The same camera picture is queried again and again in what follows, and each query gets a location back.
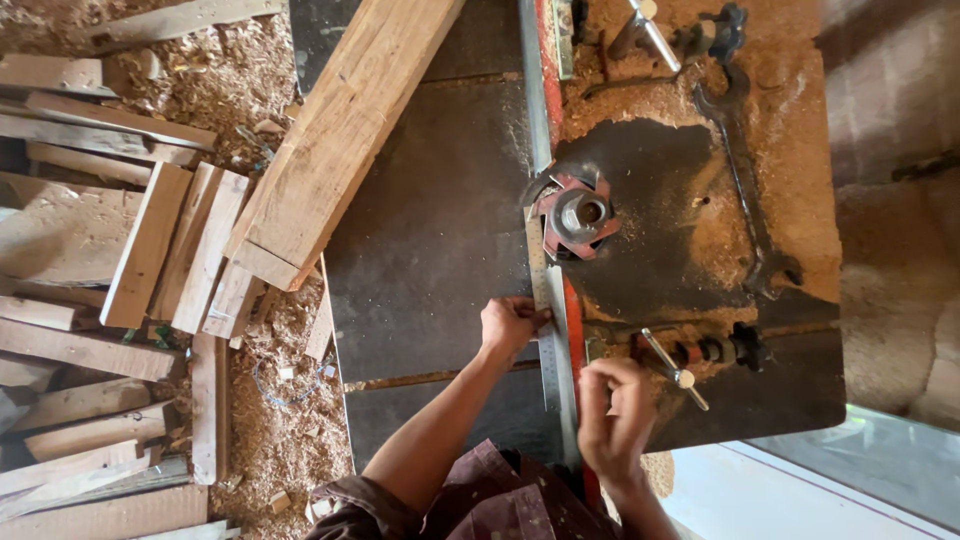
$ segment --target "black table surface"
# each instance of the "black table surface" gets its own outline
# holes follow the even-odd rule
[[[299,65],[301,87],[323,69],[339,38],[320,30],[347,26],[357,4],[344,0],[327,10],[331,3],[292,0],[295,51],[309,51],[300,55],[305,58]],[[325,249],[343,382],[463,368],[479,347],[479,312],[487,300],[530,294],[521,209],[543,177],[530,176],[524,83],[430,84],[519,71],[519,51],[516,0],[467,0],[425,84],[414,93]],[[690,264],[686,250],[677,249],[691,229],[670,220],[669,201],[678,197],[671,190],[703,168],[715,151],[711,144],[706,128],[672,128],[646,119],[604,122],[585,137],[561,144],[551,170],[602,170],[616,203],[624,210],[633,206],[638,222],[632,227],[643,230],[640,237],[611,238],[596,261],[565,264],[578,292],[638,322],[660,307],[742,307],[753,301],[738,289],[716,286]],[[644,249],[636,248],[638,242]],[[757,308],[761,326],[828,323],[839,315],[836,305],[793,289],[776,302],[758,301]],[[650,450],[842,422],[846,396],[839,331],[783,335],[768,345],[775,360],[762,373],[736,366],[701,385],[709,413],[669,389],[660,400],[670,409],[664,415],[669,421],[658,426]],[[521,358],[536,357],[530,347]],[[446,385],[348,392],[348,430],[358,470]],[[541,414],[539,370],[509,374],[494,396],[499,398],[487,404],[470,442],[479,442],[481,431],[489,430],[494,443],[550,460],[545,444],[556,440],[559,427],[555,418]]]

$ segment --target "wooden beam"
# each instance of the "wooden beam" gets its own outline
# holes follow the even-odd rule
[[[320,257],[320,262],[324,275],[324,297],[320,300],[320,307],[313,319],[310,337],[307,338],[306,349],[303,351],[317,360],[323,360],[326,357],[326,350],[330,345],[330,339],[333,337],[333,307],[330,305],[330,284],[326,280],[326,264],[323,257]]]
[[[0,351],[40,356],[143,380],[176,377],[182,354],[123,345],[97,334],[58,331],[0,319]]]
[[[193,479],[213,485],[229,466],[230,412],[227,341],[205,333],[193,338]]]
[[[241,335],[250,321],[253,301],[266,292],[264,284],[244,268],[227,265],[206,312],[204,333],[224,339]]]
[[[144,456],[107,467],[71,475],[45,483],[36,488],[10,495],[0,500],[0,522],[36,512],[61,501],[76,497],[87,491],[109,485],[156,466],[160,462],[162,448],[154,446],[144,451]]]
[[[26,447],[24,447],[23,451],[27,455],[30,455]],[[186,465],[186,454],[166,454],[156,467],[151,467],[146,471],[116,481],[110,485],[87,491],[82,495],[71,497],[70,499],[49,506],[49,508],[128,497],[148,491],[156,491],[157,489],[184,485],[190,482],[190,478],[190,472],[187,470]]]
[[[46,392],[50,379],[60,368],[61,365],[54,362],[0,351],[0,385],[3,386],[28,386],[35,392]]]
[[[0,317],[63,331],[100,328],[95,307],[48,304],[14,296],[0,296]]]
[[[98,53],[186,36],[214,25],[229,24],[283,11],[284,0],[196,0],[171,8],[105,22],[83,30]]]
[[[158,142],[196,148],[206,152],[213,152],[213,144],[217,140],[217,134],[207,130],[45,92],[30,94],[27,98],[27,109],[65,122],[89,124],[108,130],[144,135]]]
[[[79,473],[105,469],[140,457],[143,457],[143,445],[136,440],[129,440],[8,471],[0,474],[0,496]]]
[[[236,223],[247,197],[250,182],[229,171],[224,173],[206,218],[204,232],[197,246],[197,255],[187,274],[180,302],[170,323],[175,329],[197,333],[204,323],[210,297],[226,260],[221,255],[230,229]]]
[[[162,402],[69,428],[47,431],[24,439],[39,461],[86,452],[130,439],[146,442],[161,437],[178,423],[172,401]]]
[[[27,158],[52,163],[75,171],[95,174],[100,178],[122,180],[134,185],[146,185],[153,172],[150,167],[112,160],[86,152],[78,152],[42,142],[27,142]]]
[[[281,289],[300,287],[462,6],[363,0],[224,255]]]
[[[70,302],[92,307],[103,307],[104,301],[107,299],[106,291],[89,287],[44,285],[22,280],[11,281],[11,287],[15,296],[46,302]]]
[[[143,324],[191,176],[169,163],[154,167],[100,312],[104,326],[140,328]]]
[[[228,521],[215,521],[190,528],[179,528],[150,536],[139,536],[131,540],[229,540],[243,533],[241,528],[229,528]]]
[[[114,414],[150,404],[150,389],[142,380],[118,379],[37,396],[36,405],[10,428],[33,430],[95,416]]]
[[[213,197],[217,194],[217,187],[224,177],[224,172],[224,169],[209,163],[197,165],[183,212],[180,213],[174,241],[170,244],[154,298],[147,310],[151,319],[169,321],[174,318],[186,277],[197,255],[197,246],[200,245],[200,237],[204,233]]]
[[[207,487],[185,485],[162,491],[40,512],[0,524],[0,538],[40,540],[127,540],[206,523]]]
[[[0,274],[45,284],[110,283],[143,195],[0,172],[26,208],[0,221]]]
[[[0,86],[117,97],[104,86],[103,63],[97,59],[8,53],[0,61]]]

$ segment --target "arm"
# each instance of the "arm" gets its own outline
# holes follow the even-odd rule
[[[534,310],[533,299],[490,300],[480,314],[483,345],[456,379],[396,431],[373,456],[363,476],[426,513],[491,389],[514,365],[516,354],[550,318]]]
[[[679,538],[639,457],[657,411],[648,373],[629,358],[600,358],[580,374],[580,452],[613,499],[625,538]],[[611,390],[607,407],[607,390]]]

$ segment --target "hand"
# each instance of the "hand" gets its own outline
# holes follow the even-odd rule
[[[577,443],[608,489],[630,490],[643,479],[639,458],[657,418],[649,385],[647,370],[630,358],[599,358],[580,372]]]
[[[480,320],[483,321],[483,348],[505,358],[513,358],[527,346],[534,332],[551,317],[553,312],[550,309],[537,311],[532,298],[493,298],[480,312]]]

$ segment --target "person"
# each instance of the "person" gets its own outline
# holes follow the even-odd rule
[[[639,466],[656,410],[646,370],[629,358],[594,360],[579,380],[577,443],[622,528],[550,469],[489,440],[458,459],[493,386],[551,316],[536,311],[531,298],[490,300],[480,313],[477,355],[384,443],[361,476],[314,491],[335,504],[305,540],[677,538]]]

